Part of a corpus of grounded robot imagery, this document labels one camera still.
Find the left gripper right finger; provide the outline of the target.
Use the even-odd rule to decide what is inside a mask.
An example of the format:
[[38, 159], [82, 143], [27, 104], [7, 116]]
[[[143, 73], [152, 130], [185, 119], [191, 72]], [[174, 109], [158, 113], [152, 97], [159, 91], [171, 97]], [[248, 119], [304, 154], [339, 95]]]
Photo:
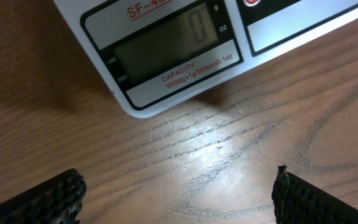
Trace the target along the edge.
[[272, 200], [281, 224], [358, 224], [358, 209], [278, 166]]

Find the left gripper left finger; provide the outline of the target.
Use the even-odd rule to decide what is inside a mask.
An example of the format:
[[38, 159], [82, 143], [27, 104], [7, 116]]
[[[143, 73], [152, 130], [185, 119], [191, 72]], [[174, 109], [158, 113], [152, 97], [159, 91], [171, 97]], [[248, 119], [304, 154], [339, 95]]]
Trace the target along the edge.
[[77, 224], [86, 191], [84, 177], [68, 169], [0, 203], [0, 223]]

